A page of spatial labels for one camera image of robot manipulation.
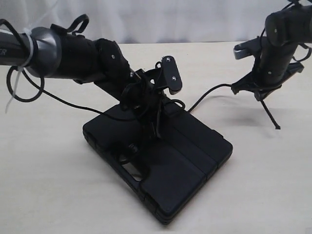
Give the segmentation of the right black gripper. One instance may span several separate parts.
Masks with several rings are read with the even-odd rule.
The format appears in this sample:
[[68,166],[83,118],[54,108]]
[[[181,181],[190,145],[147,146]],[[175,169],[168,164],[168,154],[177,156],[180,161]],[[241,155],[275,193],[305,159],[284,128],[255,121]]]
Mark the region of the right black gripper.
[[250,71],[243,78],[231,84],[231,90],[236,95],[240,91],[248,91],[254,94],[256,100],[264,100],[272,92],[282,87],[282,84],[301,73],[304,66],[300,62],[290,63],[287,68],[277,71],[269,69],[265,73]]

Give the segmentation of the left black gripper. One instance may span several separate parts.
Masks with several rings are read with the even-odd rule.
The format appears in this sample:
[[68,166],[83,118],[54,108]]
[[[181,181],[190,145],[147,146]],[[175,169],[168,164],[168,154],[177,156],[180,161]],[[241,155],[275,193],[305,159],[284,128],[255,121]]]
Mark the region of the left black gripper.
[[130,72],[129,83],[122,91],[122,109],[131,110],[140,123],[143,143],[162,140],[159,129],[164,89],[162,69],[139,69]]

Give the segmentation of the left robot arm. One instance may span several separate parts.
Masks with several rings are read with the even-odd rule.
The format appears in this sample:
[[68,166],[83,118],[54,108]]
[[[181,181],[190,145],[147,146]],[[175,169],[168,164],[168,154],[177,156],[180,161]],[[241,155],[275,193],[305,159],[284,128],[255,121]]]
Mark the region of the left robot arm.
[[[119,101],[121,111],[130,117],[103,113],[114,122],[136,122],[142,141],[160,138],[160,120],[164,108],[165,77],[156,65],[149,71],[133,70],[119,45],[108,39],[90,40],[79,30],[37,27],[30,33],[18,33],[6,20],[0,34],[0,63],[8,66],[6,85],[12,99],[28,103],[45,93],[47,78],[70,79],[78,84],[93,83]],[[17,72],[26,79],[36,77],[37,94],[19,97],[11,75]]]

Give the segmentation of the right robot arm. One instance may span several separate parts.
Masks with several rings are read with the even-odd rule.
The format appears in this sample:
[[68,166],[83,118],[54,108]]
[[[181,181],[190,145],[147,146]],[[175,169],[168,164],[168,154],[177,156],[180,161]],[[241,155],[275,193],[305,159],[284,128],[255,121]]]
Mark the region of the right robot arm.
[[266,17],[264,31],[265,36],[234,47],[236,59],[255,58],[252,70],[231,85],[234,94],[249,91],[257,100],[263,100],[294,74],[302,72],[302,61],[291,60],[298,46],[308,50],[306,57],[312,54],[311,47],[307,46],[312,41],[312,7],[292,0],[284,9]]

